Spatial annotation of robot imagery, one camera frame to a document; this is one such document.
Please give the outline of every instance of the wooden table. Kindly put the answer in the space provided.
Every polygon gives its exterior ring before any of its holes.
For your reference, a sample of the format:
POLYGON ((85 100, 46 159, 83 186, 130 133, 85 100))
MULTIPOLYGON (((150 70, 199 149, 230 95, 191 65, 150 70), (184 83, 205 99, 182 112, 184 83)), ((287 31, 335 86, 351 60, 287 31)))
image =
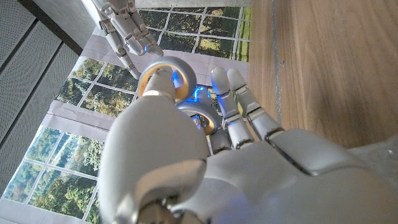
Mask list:
POLYGON ((252 0, 248 85, 285 129, 356 147, 398 133, 398 1, 252 0))

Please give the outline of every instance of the silver robot hand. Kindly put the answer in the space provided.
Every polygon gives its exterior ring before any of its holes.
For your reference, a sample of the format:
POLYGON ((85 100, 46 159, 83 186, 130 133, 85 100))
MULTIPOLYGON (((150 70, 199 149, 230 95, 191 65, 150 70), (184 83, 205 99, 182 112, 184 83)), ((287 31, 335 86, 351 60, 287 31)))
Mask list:
POLYGON ((284 131, 237 70, 212 71, 235 150, 207 159, 195 194, 171 208, 202 223, 395 223, 394 189, 341 146, 308 131, 284 131), (260 141, 254 142, 233 100, 260 141))
POLYGON ((220 130, 208 100, 175 105, 195 90, 189 65, 162 57, 142 73, 140 97, 115 120, 101 158, 99 207, 106 223, 398 220, 394 189, 345 149, 308 131, 284 131, 237 70, 216 68, 211 79, 233 148, 207 157, 205 135, 220 130), (192 114, 214 125, 198 129, 192 114))
POLYGON ((134 4, 134 0, 81 0, 96 25, 135 79, 140 73, 127 51, 144 55, 163 56, 162 49, 149 33, 134 4))

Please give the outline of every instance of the ring-shaped object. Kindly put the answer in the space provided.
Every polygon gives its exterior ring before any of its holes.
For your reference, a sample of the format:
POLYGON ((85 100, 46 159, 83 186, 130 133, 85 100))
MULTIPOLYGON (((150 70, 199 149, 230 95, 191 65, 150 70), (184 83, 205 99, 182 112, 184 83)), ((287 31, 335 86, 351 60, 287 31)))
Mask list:
POLYGON ((203 127, 206 135, 216 132, 222 122, 222 118, 212 106, 207 106, 200 102, 183 102, 178 104, 177 108, 183 112, 191 112, 204 116, 209 121, 209 125, 203 127))
POLYGON ((142 97, 145 87, 148 84, 150 76, 158 69, 168 66, 181 74, 183 78, 182 86, 175 89, 175 102, 184 101, 191 97, 197 85, 197 76, 187 62, 182 59, 172 56, 164 56, 155 59, 150 65, 141 73, 138 82, 138 96, 142 97))

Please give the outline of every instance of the perforated panel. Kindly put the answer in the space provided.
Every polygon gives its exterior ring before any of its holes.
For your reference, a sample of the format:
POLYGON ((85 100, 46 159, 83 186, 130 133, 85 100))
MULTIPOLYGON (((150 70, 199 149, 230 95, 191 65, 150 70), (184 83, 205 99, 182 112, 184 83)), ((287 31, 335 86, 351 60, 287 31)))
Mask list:
POLYGON ((56 35, 38 22, 0 74, 0 141, 60 43, 56 35))
POLYGON ((18 122, 0 151, 0 194, 4 192, 12 175, 21 163, 36 130, 42 122, 52 100, 77 61, 77 54, 63 44, 25 107, 18 122))
POLYGON ((0 1, 0 65, 35 20, 17 0, 0 1))

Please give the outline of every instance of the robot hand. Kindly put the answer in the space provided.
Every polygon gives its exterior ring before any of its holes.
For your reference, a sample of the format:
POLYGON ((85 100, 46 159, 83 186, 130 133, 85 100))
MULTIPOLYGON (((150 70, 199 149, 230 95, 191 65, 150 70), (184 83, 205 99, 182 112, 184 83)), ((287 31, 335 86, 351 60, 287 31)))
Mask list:
POLYGON ((81 1, 96 25, 104 31, 116 55, 135 79, 139 79, 140 73, 127 51, 140 56, 146 52, 163 56, 162 49, 138 14, 134 0, 81 1))
POLYGON ((220 131, 220 120, 200 91, 181 103, 195 91, 193 70, 161 57, 143 71, 139 99, 113 123, 101 158, 99 207, 106 223, 398 220, 394 189, 345 149, 308 131, 284 131, 237 70, 216 68, 211 81, 233 148, 208 157, 205 135, 220 131))

